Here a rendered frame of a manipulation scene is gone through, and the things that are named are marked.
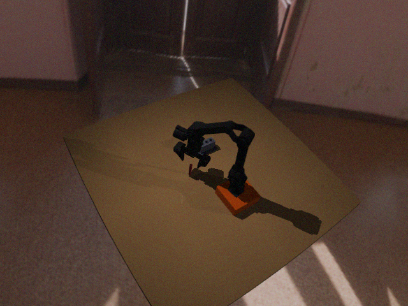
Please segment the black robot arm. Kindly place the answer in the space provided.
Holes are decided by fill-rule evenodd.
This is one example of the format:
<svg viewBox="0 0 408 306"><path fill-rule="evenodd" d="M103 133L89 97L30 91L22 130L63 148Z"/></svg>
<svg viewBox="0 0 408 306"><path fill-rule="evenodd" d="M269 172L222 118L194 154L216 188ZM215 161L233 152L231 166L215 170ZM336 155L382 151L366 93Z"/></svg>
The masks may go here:
<svg viewBox="0 0 408 306"><path fill-rule="evenodd" d="M241 130L242 132L240 136L237 136L233 129ZM248 147L255 136L253 130L232 120L208 124L195 121L188 129L177 125L173 132L173 136L183 142L188 139L188 146L192 149L199 147L198 150L200 152L204 141L204 137L202 136L217 133L226 133L235 143L237 143L237 158L235 164L228 173L228 180L230 181L230 188L228 188L228 190L234 195L234 197L237 197L244 192L244 183L247 180L244 173L244 164Z"/></svg>

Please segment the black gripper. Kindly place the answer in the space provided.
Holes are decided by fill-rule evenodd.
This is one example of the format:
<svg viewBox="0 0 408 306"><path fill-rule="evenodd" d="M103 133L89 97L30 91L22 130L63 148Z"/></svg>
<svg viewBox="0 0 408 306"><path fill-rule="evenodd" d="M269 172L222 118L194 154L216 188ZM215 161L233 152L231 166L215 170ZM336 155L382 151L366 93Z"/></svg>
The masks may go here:
<svg viewBox="0 0 408 306"><path fill-rule="evenodd" d="M199 154L199 147L192 149L190 148L188 145L186 146L186 144L182 143L182 142L178 142L174 148L173 151L179 156L179 158L181 158L181 160L184 160L184 153L187 154L188 156L194 158L198 158L199 162L198 162L198 166L197 169L202 166L202 167L206 167L206 165L209 163L209 161L211 160L211 157L204 154L201 155Z"/></svg>

